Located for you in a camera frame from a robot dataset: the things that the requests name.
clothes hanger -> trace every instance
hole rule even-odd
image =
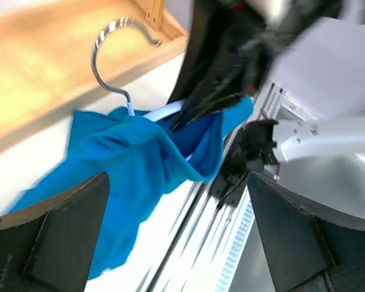
[[[93,75],[95,76],[99,85],[102,88],[104,88],[105,90],[108,90],[110,92],[114,92],[117,94],[122,94],[126,98],[126,101],[127,101],[128,115],[135,116],[134,106],[132,104],[130,94],[124,89],[115,88],[110,85],[107,85],[101,78],[99,71],[97,69],[97,64],[96,64],[97,54],[99,53],[101,43],[105,40],[105,38],[108,34],[116,31],[117,29],[119,29],[121,27],[135,27],[135,28],[139,29],[145,35],[148,42],[157,47],[159,47],[162,44],[162,40],[153,39],[151,37],[151,35],[149,34],[148,30],[146,29],[146,27],[142,23],[136,21],[133,18],[127,18],[127,17],[121,17],[120,20],[111,21],[100,32],[99,36],[95,40],[95,45],[92,49],[92,54],[91,54],[91,68],[92,68]],[[179,111],[181,111],[181,108],[183,107],[183,104],[185,103],[185,101],[186,101],[185,99],[182,99],[182,100],[178,100],[173,103],[169,103],[166,106],[163,106],[161,108],[158,108],[154,111],[147,113],[146,115],[144,115],[144,117],[146,119],[149,119],[152,122],[158,122],[159,120],[162,120],[166,117],[171,116],[172,114],[175,114],[175,113],[178,113]],[[186,157],[186,160],[188,161],[191,158],[191,156],[192,156],[192,154],[189,155],[188,157]]]

twisted metal hook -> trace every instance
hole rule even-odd
[[[127,100],[128,114],[133,116],[134,109],[131,104],[131,97],[130,97],[129,93],[124,89],[115,88],[110,85],[107,85],[102,80],[102,78],[99,74],[99,71],[97,70],[97,65],[96,65],[97,54],[99,53],[101,43],[105,40],[106,36],[109,33],[114,32],[115,30],[117,30],[118,28],[121,28],[121,27],[135,27],[135,28],[139,29],[145,35],[147,41],[150,44],[157,46],[157,47],[159,47],[162,44],[162,40],[153,39],[151,37],[151,35],[149,34],[148,30],[146,29],[146,27],[142,23],[136,21],[133,18],[127,18],[127,17],[121,17],[120,20],[111,21],[108,24],[108,26],[106,26],[100,32],[99,36],[95,40],[95,45],[92,49],[92,54],[91,54],[91,68],[92,68],[93,75],[94,75],[95,79],[97,80],[97,82],[99,83],[99,85],[102,88],[104,88],[105,90],[108,90],[108,91],[114,92],[114,93],[118,93],[118,94],[122,94],[125,96],[125,98]]]

blue cloth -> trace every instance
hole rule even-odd
[[[252,102],[204,117],[177,133],[171,121],[151,122],[145,111],[127,116],[117,108],[108,115],[75,111],[67,158],[11,212],[65,191],[99,172],[107,172],[111,188],[89,279],[125,263],[139,225],[165,193],[185,180],[208,181],[221,165],[223,138],[252,113]],[[191,159],[185,157],[193,153]]]

wooden shelf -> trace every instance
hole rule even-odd
[[[114,19],[146,23],[146,0],[61,0],[0,16],[0,151],[105,95],[91,72],[98,33]],[[184,52],[187,32],[164,11],[160,29],[148,25],[161,47],[136,29],[103,43],[98,67],[122,86]]]

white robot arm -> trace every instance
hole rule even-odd
[[[365,116],[314,122],[280,120],[273,127],[278,163],[311,156],[365,153]]]

